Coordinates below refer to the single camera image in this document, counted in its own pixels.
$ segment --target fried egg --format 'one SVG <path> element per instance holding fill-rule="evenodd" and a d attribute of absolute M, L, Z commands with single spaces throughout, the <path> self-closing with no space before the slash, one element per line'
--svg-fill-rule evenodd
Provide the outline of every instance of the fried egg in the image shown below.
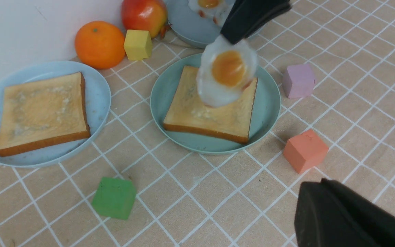
<path fill-rule="evenodd" d="M 227 5 L 226 8 L 221 8 L 216 11 L 213 17 L 213 22 L 219 27 L 224 26 L 226 19 L 228 18 L 229 13 L 232 10 L 234 4 Z"/>
<path fill-rule="evenodd" d="M 199 97 L 213 108 L 234 102 L 253 80 L 257 66 L 257 53 L 246 40 L 232 45 L 219 35 L 201 56 L 196 76 Z"/>
<path fill-rule="evenodd" d="M 188 0 L 188 7 L 203 18 L 213 19 L 216 13 L 229 6 L 225 0 Z"/>

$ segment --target pink block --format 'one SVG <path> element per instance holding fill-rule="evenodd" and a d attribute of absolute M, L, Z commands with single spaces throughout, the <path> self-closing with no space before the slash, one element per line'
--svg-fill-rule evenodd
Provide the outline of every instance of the pink block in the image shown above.
<path fill-rule="evenodd" d="M 288 98 L 308 97 L 316 83 L 309 64 L 287 66 L 283 75 L 283 89 Z"/>

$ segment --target orange block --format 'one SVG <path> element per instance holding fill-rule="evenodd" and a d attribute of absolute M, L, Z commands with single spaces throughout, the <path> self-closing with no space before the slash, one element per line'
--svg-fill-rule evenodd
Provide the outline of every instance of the orange block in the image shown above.
<path fill-rule="evenodd" d="M 299 174 L 319 165 L 329 151 L 329 147 L 313 131 L 308 130 L 292 137 L 284 147 L 283 155 Z"/>

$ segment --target bread slice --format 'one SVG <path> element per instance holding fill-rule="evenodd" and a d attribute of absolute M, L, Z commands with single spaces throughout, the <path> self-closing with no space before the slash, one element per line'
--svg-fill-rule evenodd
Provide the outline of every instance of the bread slice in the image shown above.
<path fill-rule="evenodd" d="M 184 66 L 163 122 L 167 131 L 188 132 L 246 144 L 249 140 L 257 78 L 235 102 L 219 108 L 202 103 L 196 89 L 198 68 Z"/>
<path fill-rule="evenodd" d="M 90 136 L 81 72 L 4 89 L 1 157 Z"/>

